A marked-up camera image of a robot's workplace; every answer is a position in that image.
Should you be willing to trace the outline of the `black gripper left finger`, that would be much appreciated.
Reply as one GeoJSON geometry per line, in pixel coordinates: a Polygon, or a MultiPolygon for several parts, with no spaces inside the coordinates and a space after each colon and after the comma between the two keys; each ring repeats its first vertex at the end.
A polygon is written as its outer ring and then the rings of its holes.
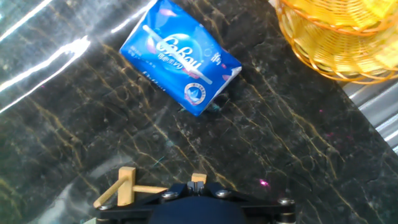
{"type": "Polygon", "coordinates": [[[195,182],[169,188],[117,181],[95,201],[97,223],[147,222],[156,209],[168,202],[192,196],[195,182]]]}

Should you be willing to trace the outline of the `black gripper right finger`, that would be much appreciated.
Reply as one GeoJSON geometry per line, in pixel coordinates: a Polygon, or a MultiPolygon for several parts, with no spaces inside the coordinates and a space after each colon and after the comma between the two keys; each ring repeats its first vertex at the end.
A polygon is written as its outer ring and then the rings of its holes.
{"type": "Polygon", "coordinates": [[[195,195],[212,198],[215,207],[227,216],[235,215],[237,208],[249,223],[295,223],[295,201],[291,198],[279,198],[275,201],[260,200],[251,195],[226,189],[216,182],[195,183],[195,195]]]}

